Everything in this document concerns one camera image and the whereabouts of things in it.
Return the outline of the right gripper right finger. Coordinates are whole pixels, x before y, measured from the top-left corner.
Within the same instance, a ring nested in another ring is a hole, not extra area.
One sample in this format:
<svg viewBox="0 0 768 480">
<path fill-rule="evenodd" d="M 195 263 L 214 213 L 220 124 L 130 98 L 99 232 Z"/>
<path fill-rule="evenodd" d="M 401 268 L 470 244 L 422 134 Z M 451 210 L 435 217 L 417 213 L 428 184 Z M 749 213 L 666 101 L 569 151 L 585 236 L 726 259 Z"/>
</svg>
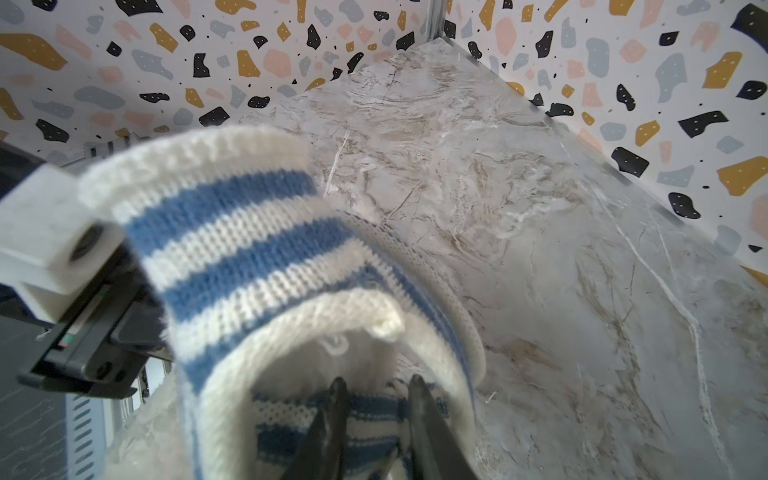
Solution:
<svg viewBox="0 0 768 480">
<path fill-rule="evenodd" d="M 413 478 L 477 480 L 425 380 L 414 375 L 408 391 Z"/>
</svg>

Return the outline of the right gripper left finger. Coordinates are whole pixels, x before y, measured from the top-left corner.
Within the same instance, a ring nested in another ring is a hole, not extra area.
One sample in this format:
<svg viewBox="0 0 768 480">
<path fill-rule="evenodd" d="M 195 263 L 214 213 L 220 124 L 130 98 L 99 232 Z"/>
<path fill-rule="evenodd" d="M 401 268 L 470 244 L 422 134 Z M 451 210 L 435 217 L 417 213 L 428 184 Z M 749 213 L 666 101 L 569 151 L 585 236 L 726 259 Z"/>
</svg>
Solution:
<svg viewBox="0 0 768 480">
<path fill-rule="evenodd" d="M 337 377 L 328 388 L 292 463 L 281 476 L 283 480 L 344 478 L 349 411 L 347 384 Z"/>
</svg>

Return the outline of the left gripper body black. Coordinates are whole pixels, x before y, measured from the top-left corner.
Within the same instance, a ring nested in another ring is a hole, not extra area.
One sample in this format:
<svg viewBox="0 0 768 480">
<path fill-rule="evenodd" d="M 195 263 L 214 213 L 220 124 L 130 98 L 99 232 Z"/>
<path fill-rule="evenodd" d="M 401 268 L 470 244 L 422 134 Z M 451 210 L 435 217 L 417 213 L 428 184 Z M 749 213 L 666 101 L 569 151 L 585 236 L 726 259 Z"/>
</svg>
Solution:
<svg viewBox="0 0 768 480">
<path fill-rule="evenodd" d="M 2 144 L 1 199 L 43 164 L 53 165 Z M 172 360 L 161 338 L 162 309 L 125 237 L 58 322 L 37 319 L 2 283 L 1 316 L 43 328 L 43 338 L 17 375 L 21 384 L 40 390 L 129 398 L 137 392 L 133 383 L 149 359 Z"/>
</svg>

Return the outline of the blue white striped knit sweater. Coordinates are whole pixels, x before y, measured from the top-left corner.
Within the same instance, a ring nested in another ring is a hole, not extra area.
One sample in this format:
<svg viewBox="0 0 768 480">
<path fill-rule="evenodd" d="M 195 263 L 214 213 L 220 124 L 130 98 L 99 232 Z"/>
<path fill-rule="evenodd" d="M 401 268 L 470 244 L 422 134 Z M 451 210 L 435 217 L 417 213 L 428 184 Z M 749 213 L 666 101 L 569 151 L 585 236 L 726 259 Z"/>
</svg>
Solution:
<svg viewBox="0 0 768 480">
<path fill-rule="evenodd" d="M 80 202 L 119 225 L 165 318 L 199 479 L 277 479 L 335 415 L 345 479 L 412 479 L 417 396 L 470 462 L 486 360 L 451 287 L 389 229 L 334 209 L 303 142 L 231 125 L 143 142 L 90 167 Z"/>
</svg>

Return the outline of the white fluffy teddy bear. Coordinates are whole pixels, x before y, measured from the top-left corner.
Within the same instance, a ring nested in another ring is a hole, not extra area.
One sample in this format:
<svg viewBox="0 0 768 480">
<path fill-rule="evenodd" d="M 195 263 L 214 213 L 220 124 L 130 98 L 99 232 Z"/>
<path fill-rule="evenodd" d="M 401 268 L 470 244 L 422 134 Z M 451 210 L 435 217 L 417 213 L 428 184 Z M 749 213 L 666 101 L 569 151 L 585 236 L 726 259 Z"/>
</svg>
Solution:
<svg viewBox="0 0 768 480">
<path fill-rule="evenodd" d="M 118 434 L 108 479 L 282 479 L 331 383 L 349 393 L 343 479 L 412 475 L 401 347 L 366 331 L 251 337 L 204 389 L 173 373 Z"/>
</svg>

